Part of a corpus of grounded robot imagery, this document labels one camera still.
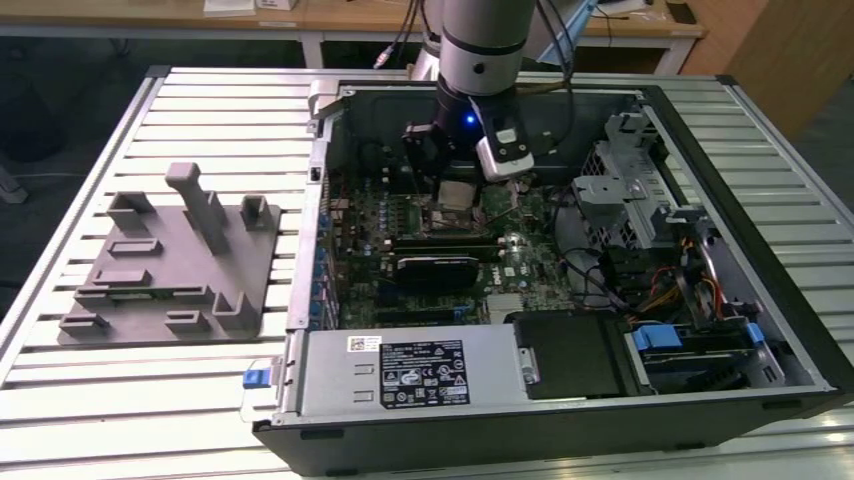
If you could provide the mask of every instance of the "blue tab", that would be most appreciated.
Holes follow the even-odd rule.
[[[650,348],[650,342],[646,341],[646,336],[641,330],[631,332],[631,338],[635,341],[635,347],[638,347],[639,352]]]
[[[270,388],[270,369],[263,368],[243,372],[243,388],[247,390]]]
[[[747,335],[750,335],[750,340],[753,340],[754,345],[759,345],[762,342],[765,342],[765,334],[759,329],[759,325],[757,325],[755,323],[747,324]]]
[[[673,325],[645,325],[631,334],[638,351],[650,348],[681,348],[682,340]]]

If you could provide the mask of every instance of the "table leg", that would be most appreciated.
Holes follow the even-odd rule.
[[[674,38],[670,42],[670,48],[662,56],[658,67],[655,68],[655,75],[679,75],[682,65],[689,58],[691,48],[694,48],[695,38]]]
[[[323,33],[300,32],[299,41],[303,44],[303,57],[306,58],[306,68],[323,68]]]

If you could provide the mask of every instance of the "white sticker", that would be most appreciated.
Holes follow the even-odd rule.
[[[383,337],[347,337],[348,352],[379,352]]]

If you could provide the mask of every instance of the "metal bracket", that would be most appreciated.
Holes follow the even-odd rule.
[[[339,100],[339,82],[338,80],[315,80],[308,87],[308,113],[312,120],[320,120],[342,109]]]

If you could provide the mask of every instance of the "blue drive latch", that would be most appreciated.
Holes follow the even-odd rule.
[[[645,325],[631,332],[638,351],[682,348],[682,340],[673,325]]]

